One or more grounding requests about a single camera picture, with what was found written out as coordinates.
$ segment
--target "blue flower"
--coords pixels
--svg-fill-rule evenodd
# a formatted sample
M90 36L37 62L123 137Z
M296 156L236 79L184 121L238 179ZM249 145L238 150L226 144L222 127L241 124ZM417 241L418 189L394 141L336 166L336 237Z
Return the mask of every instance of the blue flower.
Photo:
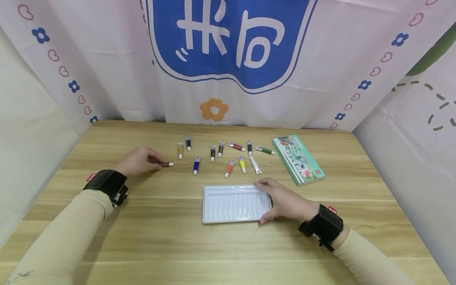
M391 43L392 46L397 46L397 47L400 47L401 45L404 44L404 41L406 39L409 38L409 35L408 34L404 34L404 33L399 33L397 36L396 36L396 39Z
M334 119L336 119L336 120L342 120L343 117L345 117L345 114L339 113L339 114L337 114L337 116L336 116Z
M46 35L46 30L39 27L37 29L32 29L31 31L32 35L36 37L36 40L39 43L44 43L45 41L50 41L50 38L48 35Z
M76 82L76 80L73 80L71 81L70 83L68 83L68 87L71 89L71 91L73 93L76 93L76 91L78 91L79 89L81 89L81 87L78 85L78 83Z
M98 121L98 117L97 116L93 116L90 118L90 123L93 124L94 122Z
M361 84L358 85L358 89L366 90L367 88L369 88L369 85L371 85L371 84L372 84L372 81L363 80L363 81L361 81Z

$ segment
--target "red tag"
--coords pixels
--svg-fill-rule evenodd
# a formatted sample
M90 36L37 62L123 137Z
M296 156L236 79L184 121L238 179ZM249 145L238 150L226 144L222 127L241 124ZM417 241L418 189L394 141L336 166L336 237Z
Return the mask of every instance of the red tag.
M331 207L331 206L328 206L328 209L329 209L331 212L333 212L333 213L337 214L337 210L336 210L336 209L334 209L333 207Z
M96 173L92 173L92 174L90 174L90 176L87 178L87 180L86 180L86 181L90 181L90 180L92 180L92 178L94 178L94 177L95 177L95 175L97 175L97 174L96 174Z

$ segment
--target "black wrist strap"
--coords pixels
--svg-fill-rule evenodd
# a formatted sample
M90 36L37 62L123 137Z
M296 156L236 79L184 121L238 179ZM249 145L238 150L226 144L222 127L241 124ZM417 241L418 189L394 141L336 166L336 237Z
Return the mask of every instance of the black wrist strap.
M331 252L334 251L331 244L343 230L343 220L320 204L320 211L311 221L303 222L299 231L305 236L316 235L320 246L325 246Z
M127 177L115 170L102 170L95 175L84 187L99 190L109 196L113 207L122 205L128 196L128 187L125 185Z

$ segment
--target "orange flower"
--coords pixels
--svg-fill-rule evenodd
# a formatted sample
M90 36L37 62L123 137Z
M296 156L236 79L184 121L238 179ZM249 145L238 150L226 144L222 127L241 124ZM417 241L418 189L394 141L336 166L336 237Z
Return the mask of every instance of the orange flower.
M212 113L211 107L218 108L218 113ZM221 120L223 120L223 117L228 112L228 105L223 104L223 102L220 99L210 98L209 101L206 101L200 105L200 110L202 111L203 119L212 119L214 122L220 122Z

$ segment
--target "orange paint tube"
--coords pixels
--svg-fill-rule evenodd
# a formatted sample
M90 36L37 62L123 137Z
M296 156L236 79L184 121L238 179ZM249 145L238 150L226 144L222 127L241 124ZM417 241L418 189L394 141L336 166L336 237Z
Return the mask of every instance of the orange paint tube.
M227 170L225 172L225 178L228 178L228 176L231 174L231 171L233 170L233 166L236 162L235 161L230 161L227 166Z

